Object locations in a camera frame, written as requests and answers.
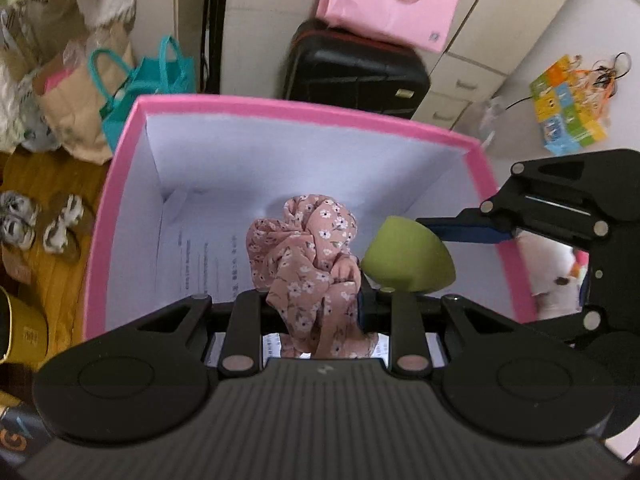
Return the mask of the green makeup sponge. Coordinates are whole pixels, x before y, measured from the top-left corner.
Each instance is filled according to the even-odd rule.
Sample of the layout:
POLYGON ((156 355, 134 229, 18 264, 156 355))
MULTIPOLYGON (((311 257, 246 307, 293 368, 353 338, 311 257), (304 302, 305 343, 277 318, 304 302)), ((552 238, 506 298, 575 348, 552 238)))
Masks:
POLYGON ((457 278, 454 259, 430 229, 404 217, 387 217, 361 259, 361 270, 382 287, 438 292, 457 278))

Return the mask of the black suitcase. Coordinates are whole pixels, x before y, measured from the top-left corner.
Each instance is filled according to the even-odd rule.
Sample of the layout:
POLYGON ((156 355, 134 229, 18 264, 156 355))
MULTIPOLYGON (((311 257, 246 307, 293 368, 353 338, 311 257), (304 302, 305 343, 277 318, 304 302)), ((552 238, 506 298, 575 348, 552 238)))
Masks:
POLYGON ((430 88, 426 67, 412 49, 313 18, 292 37, 281 98, 410 119, 430 88))

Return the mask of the pink floral scrunchie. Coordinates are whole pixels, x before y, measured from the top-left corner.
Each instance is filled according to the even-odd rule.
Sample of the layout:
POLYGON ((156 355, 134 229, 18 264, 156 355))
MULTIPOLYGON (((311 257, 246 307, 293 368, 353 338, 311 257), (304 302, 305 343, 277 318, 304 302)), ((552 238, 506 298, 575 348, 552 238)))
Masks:
POLYGON ((281 356, 363 359, 378 336, 358 325, 361 272, 350 245, 358 224, 347 207, 324 195, 299 195, 282 219, 255 220, 246 234, 252 281, 286 326, 281 356))

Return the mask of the yellow round tin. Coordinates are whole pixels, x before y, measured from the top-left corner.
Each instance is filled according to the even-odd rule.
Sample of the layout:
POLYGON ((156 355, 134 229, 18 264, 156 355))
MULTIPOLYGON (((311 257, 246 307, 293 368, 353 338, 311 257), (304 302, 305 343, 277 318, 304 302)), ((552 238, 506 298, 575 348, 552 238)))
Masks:
POLYGON ((48 324, 38 309, 1 289, 1 363, 32 364, 48 352, 48 324))

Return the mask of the beige wardrobe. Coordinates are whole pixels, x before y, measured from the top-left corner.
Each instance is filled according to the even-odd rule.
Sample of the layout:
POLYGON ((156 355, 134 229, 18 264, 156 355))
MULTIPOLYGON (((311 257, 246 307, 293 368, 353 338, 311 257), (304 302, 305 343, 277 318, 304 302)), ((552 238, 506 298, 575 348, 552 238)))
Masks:
POLYGON ((430 86, 413 117, 451 127, 491 98, 566 0, 227 0, 220 90, 287 99, 302 65, 291 41, 304 21, 415 50, 430 86))

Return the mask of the pink cardboard storage box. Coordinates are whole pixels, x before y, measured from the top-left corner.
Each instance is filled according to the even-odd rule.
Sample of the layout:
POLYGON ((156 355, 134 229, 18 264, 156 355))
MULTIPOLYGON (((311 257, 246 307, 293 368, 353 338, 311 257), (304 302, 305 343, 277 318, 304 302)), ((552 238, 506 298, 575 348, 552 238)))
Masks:
POLYGON ((96 213, 86 338, 161 304, 160 230, 175 192, 237 217, 269 218, 290 198, 325 195, 356 217, 362 256, 387 217, 453 217, 493 196, 480 144, 433 126, 344 108, 239 96, 144 96, 134 104, 96 213))

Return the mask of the panda plush toy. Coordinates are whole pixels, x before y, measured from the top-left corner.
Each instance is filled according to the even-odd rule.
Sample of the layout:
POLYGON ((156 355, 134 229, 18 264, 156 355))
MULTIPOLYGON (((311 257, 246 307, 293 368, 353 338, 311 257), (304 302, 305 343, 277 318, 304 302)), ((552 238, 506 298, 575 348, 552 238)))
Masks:
POLYGON ((525 231, 516 240, 526 264, 537 320, 580 312, 580 289, 587 272, 588 254, 525 231))

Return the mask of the teal gift bag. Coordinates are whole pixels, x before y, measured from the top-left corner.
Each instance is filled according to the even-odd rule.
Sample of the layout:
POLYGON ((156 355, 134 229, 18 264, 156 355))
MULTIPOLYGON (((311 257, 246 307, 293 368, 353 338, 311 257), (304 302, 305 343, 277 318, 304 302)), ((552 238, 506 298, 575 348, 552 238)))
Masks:
POLYGON ((105 99, 100 109, 101 127, 112 153, 116 151, 134 101, 139 96, 196 92, 194 59, 183 55, 173 36, 163 36, 157 57, 142 58, 136 68, 107 48, 93 50, 87 65, 92 82, 105 99), (115 91, 107 90, 98 72, 99 58, 104 56, 125 75, 125 81, 115 91))

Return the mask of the white paper sheet in box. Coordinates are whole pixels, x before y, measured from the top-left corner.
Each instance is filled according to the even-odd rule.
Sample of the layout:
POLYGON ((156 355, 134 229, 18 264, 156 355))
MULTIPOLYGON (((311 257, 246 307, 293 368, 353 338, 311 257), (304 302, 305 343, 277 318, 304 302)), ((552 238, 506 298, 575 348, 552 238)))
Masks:
MULTIPOLYGON (((256 289, 246 234, 257 219, 261 218, 239 218, 231 208, 215 205, 204 194, 172 194, 165 204, 160 230, 158 301, 168 304, 184 296, 207 294, 216 302, 226 302, 235 300, 244 290, 256 289)), ((269 304, 267 310, 283 322, 269 304)), ((284 324, 283 330, 264 337, 266 356, 281 356, 280 336, 285 332, 284 324)), ((383 348, 384 339, 378 336, 372 356, 381 356, 383 348)))

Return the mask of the colourful hanging paper bag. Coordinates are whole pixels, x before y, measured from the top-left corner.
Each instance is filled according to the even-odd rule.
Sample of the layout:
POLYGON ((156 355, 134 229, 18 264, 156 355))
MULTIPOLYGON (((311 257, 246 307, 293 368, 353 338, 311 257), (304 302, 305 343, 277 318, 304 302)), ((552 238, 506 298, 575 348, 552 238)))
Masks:
POLYGON ((625 51, 591 65, 564 55, 538 76, 529 91, 544 148, 563 156, 605 140, 611 100, 631 69, 625 51))

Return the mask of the brown paper bag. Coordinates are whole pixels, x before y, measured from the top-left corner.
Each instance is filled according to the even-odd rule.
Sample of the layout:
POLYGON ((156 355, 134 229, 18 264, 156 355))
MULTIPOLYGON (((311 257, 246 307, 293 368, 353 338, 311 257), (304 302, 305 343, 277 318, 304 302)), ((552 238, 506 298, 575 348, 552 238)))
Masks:
POLYGON ((128 66, 134 56, 122 23, 70 40, 32 81, 43 117, 62 148, 73 157, 103 165, 113 151, 102 131, 100 109, 106 99, 94 84, 89 56, 97 48, 115 52, 128 66))

